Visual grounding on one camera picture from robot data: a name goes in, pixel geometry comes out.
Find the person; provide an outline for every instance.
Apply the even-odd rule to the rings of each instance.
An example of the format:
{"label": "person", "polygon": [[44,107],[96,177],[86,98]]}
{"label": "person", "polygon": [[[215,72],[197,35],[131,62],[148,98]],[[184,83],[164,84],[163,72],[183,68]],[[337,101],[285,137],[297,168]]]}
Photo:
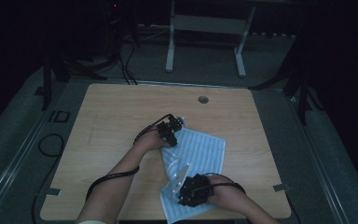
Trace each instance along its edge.
{"label": "person", "polygon": [[[143,134],[108,173],[117,174],[135,170],[142,161],[144,155],[150,150],[168,147],[163,141],[157,129]],[[118,214],[129,193],[134,175],[110,179],[97,185],[86,200],[76,223],[81,224],[110,224],[116,223]],[[211,184],[228,183],[229,179],[220,175],[209,176]],[[246,194],[231,186],[219,186],[214,189],[214,196],[208,198],[207,203],[212,203],[232,212],[238,212],[246,216],[252,223],[278,223],[257,203]]]}

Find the wooden table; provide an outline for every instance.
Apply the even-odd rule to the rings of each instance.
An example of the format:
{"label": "wooden table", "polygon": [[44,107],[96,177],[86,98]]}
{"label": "wooden table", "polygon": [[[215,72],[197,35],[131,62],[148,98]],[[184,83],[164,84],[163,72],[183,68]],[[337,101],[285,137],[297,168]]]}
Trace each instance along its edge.
{"label": "wooden table", "polygon": [[[199,102],[200,96],[209,99]],[[144,127],[166,114],[186,117],[187,128],[226,139],[223,175],[240,183],[274,217],[291,214],[252,94],[245,89],[92,84],[66,144],[48,196],[44,220],[76,219],[90,184],[105,175]],[[159,190],[167,183],[158,150],[144,157],[120,220],[165,219]],[[242,216],[221,209],[194,219]]]}

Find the dark background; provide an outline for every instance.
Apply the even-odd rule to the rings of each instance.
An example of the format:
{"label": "dark background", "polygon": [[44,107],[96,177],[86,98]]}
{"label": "dark background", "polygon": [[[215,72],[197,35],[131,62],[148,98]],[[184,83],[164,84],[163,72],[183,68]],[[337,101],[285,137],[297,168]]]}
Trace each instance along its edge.
{"label": "dark background", "polygon": [[[42,65],[47,39],[74,59],[91,59],[92,54],[101,53],[102,3],[0,1],[0,114],[24,80]],[[135,3],[137,22],[169,24],[170,1]],[[177,9],[189,14],[197,10],[205,15],[242,16],[240,8],[221,6],[219,1],[196,3],[183,1]],[[358,1],[324,1],[318,7],[315,3],[319,4],[310,0],[257,3],[251,32],[297,35],[297,47],[288,54],[289,64],[309,68],[310,85],[358,171]],[[216,4],[232,8],[232,14],[219,14]]]}

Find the gray floor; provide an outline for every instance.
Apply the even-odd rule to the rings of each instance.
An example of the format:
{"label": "gray floor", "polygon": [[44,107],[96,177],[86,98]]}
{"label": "gray floor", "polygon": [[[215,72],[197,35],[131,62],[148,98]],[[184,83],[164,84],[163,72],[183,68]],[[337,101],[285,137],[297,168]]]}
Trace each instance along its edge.
{"label": "gray floor", "polygon": [[[243,53],[247,77],[240,78],[233,49],[228,43],[218,47],[213,41],[192,39],[190,42],[188,37],[189,34],[177,36],[172,73],[164,71],[166,35],[143,41],[141,48],[134,51],[129,69],[144,84],[164,82],[246,88],[275,76],[294,41],[284,36],[270,39],[250,36]],[[123,46],[125,60],[130,52],[130,45]],[[100,74],[108,80],[103,82],[125,84],[119,65],[104,70]],[[35,89],[42,85],[42,73],[38,71],[30,76],[7,107],[0,118],[0,183],[6,181],[4,186],[10,188],[0,189],[0,223],[33,222],[34,196],[55,162],[55,158],[47,158],[38,151],[37,142],[50,133],[58,133],[66,141],[87,87],[94,82],[96,80],[76,72],[69,83],[54,82],[54,100],[48,111],[42,112],[42,98],[34,96]],[[294,211],[301,223],[358,223],[358,175],[337,132],[326,114],[315,109],[313,104],[310,104],[312,110],[307,112],[308,126],[302,126],[296,117],[296,98],[282,95],[283,84],[254,91],[254,97],[282,182],[290,187],[287,195]],[[48,122],[53,110],[71,112],[68,122]],[[60,142],[56,140],[51,137],[42,147],[50,153],[58,153]],[[14,166],[13,158],[21,158],[23,160],[16,161],[23,163]],[[39,218],[38,211],[51,178],[35,201],[37,223],[45,222]],[[298,223],[294,213],[280,221]]]}

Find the table hole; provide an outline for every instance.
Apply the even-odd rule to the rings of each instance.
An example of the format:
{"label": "table hole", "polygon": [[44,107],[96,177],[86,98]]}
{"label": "table hole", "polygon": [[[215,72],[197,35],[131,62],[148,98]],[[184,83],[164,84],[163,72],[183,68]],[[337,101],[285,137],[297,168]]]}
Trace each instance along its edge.
{"label": "table hole", "polygon": [[199,97],[199,102],[202,103],[202,104],[207,104],[209,102],[209,99],[206,96],[200,96]]}

